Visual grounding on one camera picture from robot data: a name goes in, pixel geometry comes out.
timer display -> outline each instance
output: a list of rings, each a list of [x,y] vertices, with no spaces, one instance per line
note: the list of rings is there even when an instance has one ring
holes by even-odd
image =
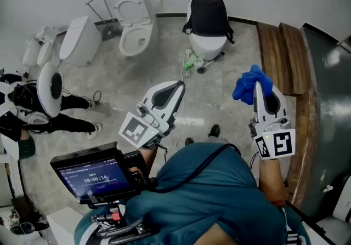
[[[115,159],[60,170],[60,175],[77,198],[93,198],[130,186]]]

black bag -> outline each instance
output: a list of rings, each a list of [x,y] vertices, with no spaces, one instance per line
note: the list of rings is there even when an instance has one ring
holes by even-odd
[[[192,0],[191,15],[184,25],[183,32],[199,36],[226,36],[234,44],[233,30],[229,26],[223,0]]]

shoe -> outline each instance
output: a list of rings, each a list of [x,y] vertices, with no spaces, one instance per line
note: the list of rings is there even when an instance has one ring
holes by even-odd
[[[220,133],[220,128],[218,124],[215,124],[214,126],[212,126],[210,133],[208,134],[208,136],[214,136],[216,138],[218,138]]]
[[[96,135],[103,129],[100,123],[95,124],[95,131],[88,132],[88,139],[93,140]]]
[[[97,103],[95,102],[95,101],[89,101],[89,100],[87,100],[88,101],[88,103],[89,103],[89,106],[88,106],[88,108],[86,109],[86,111],[87,110],[92,110],[92,109],[94,109],[96,106],[97,106]]]
[[[185,146],[188,146],[188,145],[193,144],[193,143],[194,143],[194,140],[192,138],[185,139]]]

teal shirt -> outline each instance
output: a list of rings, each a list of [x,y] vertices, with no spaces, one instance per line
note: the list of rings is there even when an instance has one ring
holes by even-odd
[[[158,189],[183,181],[221,146],[195,143],[178,151],[157,175]],[[189,183],[169,193],[144,191],[127,202],[126,210],[129,223],[146,216],[161,229],[135,244],[194,244],[214,223],[238,244],[285,244],[286,240],[283,214],[257,189],[248,165],[232,148]]]

wooden board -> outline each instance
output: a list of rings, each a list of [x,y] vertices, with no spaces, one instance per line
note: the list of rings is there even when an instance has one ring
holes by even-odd
[[[261,50],[262,70],[270,77],[275,86],[285,95],[290,95],[291,69],[286,62],[284,44],[279,28],[264,23],[257,24],[259,46]]]
[[[307,50],[299,29],[281,23],[279,30],[282,36],[286,64],[291,69],[290,95],[301,95],[311,87],[311,74]]]
[[[317,137],[317,102],[309,91],[296,100],[296,153],[287,175],[287,200],[299,208],[310,177]]]

